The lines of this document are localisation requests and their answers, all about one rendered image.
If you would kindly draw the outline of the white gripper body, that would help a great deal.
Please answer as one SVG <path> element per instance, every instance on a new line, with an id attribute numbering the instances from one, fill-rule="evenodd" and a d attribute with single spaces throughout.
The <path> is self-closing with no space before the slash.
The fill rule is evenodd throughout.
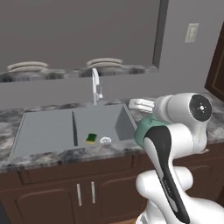
<path id="1" fill-rule="evenodd" d="M 145 99 L 130 99 L 129 109 L 139 109 L 151 113 L 154 108 L 154 102 Z"/>

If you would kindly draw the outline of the dark brown tall cabinet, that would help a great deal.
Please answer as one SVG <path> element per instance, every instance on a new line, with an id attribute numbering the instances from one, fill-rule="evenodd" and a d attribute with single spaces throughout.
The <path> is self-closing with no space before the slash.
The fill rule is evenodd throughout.
<path id="1" fill-rule="evenodd" d="M 205 89 L 224 102 L 224 23 L 220 29 Z"/>

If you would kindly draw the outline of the dark brown cabinet door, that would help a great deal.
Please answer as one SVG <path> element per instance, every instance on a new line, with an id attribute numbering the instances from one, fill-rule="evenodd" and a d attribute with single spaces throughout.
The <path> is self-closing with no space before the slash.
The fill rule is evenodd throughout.
<path id="1" fill-rule="evenodd" d="M 193 176 L 192 187 L 186 193 L 194 198 L 216 201 L 216 184 L 221 168 L 213 164 L 192 165 L 189 167 Z"/>
<path id="2" fill-rule="evenodd" d="M 76 185 L 80 184 L 82 206 Z M 27 185 L 0 192 L 11 224 L 88 224 L 87 203 L 81 180 Z"/>
<path id="3" fill-rule="evenodd" d="M 136 188 L 138 171 L 122 171 L 98 175 L 87 181 L 88 223 L 110 224 L 136 218 L 145 206 L 145 199 Z M 91 181 L 94 181 L 95 203 Z"/>

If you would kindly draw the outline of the grey double basin sink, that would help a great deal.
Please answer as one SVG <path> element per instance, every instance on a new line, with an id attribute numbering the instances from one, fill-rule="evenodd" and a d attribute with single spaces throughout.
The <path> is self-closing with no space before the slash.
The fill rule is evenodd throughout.
<path id="1" fill-rule="evenodd" d="M 90 133 L 97 135 L 96 147 L 105 144 L 100 143 L 102 137 L 118 144 L 133 139 L 136 129 L 124 104 L 27 112 L 21 118 L 9 159 L 86 148 Z"/>

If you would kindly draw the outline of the teal round container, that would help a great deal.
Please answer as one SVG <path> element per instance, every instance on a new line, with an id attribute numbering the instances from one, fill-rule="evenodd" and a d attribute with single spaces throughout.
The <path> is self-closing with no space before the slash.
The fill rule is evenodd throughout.
<path id="1" fill-rule="evenodd" d="M 147 115 L 143 117 L 140 123 L 137 125 L 137 129 L 135 132 L 135 141 L 136 143 L 144 147 L 144 136 L 146 132 L 154 126 L 165 126 L 168 125 L 168 122 L 161 122 L 157 120 L 153 115 Z"/>

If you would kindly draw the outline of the silver tap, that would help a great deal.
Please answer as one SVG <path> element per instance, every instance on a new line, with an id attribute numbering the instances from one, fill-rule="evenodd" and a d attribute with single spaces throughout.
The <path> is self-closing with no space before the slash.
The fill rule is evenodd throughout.
<path id="1" fill-rule="evenodd" d="M 103 98 L 102 92 L 97 92 L 97 87 L 100 85 L 99 74 L 96 68 L 92 69 L 92 85 L 93 85 L 93 99 L 94 105 Z"/>

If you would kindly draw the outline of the pale round stool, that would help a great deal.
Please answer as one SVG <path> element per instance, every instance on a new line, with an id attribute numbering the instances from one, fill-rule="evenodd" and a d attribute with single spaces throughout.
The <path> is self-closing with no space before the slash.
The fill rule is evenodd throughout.
<path id="1" fill-rule="evenodd" d="M 121 67 L 123 61 L 113 58 L 91 59 L 87 62 L 87 67 Z"/>
<path id="2" fill-rule="evenodd" d="M 26 61 L 26 62 L 18 62 L 16 64 L 12 64 L 7 66 L 8 72 L 36 72 L 45 70 L 49 67 L 45 62 L 39 61 Z"/>

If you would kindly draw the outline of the green and yellow sponge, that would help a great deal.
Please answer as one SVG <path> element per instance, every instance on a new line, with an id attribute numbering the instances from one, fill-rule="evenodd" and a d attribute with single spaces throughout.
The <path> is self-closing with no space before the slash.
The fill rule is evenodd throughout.
<path id="1" fill-rule="evenodd" d="M 90 134 L 87 136 L 86 143 L 87 143 L 87 144 L 94 144 L 96 138 L 97 138 L 97 135 L 96 135 L 96 134 L 94 134 L 94 133 L 90 133 Z"/>

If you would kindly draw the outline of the dark brown false drawer front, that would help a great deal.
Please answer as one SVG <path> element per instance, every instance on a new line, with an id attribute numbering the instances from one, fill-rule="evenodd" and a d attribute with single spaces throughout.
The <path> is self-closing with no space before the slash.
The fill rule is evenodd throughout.
<path id="1" fill-rule="evenodd" d="M 70 179 L 106 172 L 119 172 L 132 167 L 133 157 L 114 157 L 87 162 L 60 164 L 52 167 L 23 170 L 18 173 L 22 183 L 34 184 L 58 179 Z"/>

